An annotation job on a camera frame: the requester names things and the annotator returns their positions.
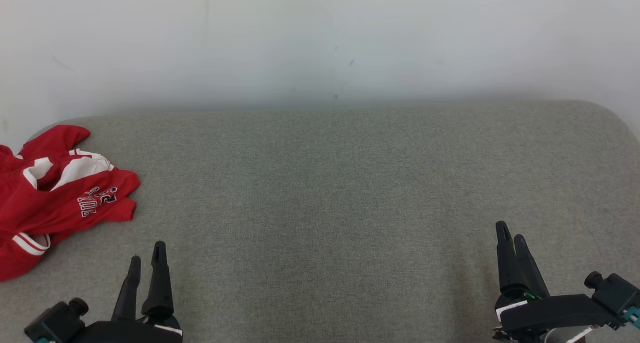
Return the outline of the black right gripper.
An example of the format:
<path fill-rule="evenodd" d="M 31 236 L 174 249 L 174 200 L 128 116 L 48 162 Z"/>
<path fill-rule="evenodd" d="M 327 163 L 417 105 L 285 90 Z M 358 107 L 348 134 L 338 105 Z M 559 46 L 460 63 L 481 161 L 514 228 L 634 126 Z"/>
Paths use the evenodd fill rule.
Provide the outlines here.
<path fill-rule="evenodd" d="M 503 296 L 522 296 L 507 303 L 496 302 L 499 326 L 494 340 L 504 343 L 578 343 L 594 329 L 617 330 L 624 318 L 612 314 L 585 294 L 550 296 L 538 265 L 521 234 L 512 237 L 508 225 L 499 220 L 496 254 L 499 290 Z"/>

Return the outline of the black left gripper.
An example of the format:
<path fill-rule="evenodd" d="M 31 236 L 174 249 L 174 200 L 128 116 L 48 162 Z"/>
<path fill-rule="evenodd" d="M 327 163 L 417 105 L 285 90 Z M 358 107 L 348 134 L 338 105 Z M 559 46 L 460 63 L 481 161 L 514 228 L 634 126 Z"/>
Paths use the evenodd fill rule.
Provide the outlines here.
<path fill-rule="evenodd" d="M 119 290 L 111 321 L 96 321 L 71 339 L 72 343 L 182 343 L 182 333 L 175 325 L 173 293 L 166 243 L 157 241 L 151 255 L 151 279 L 141 313 L 147 323 L 137 318 L 137 290 L 141 280 L 141 258 L 131 258 L 128 272 Z"/>

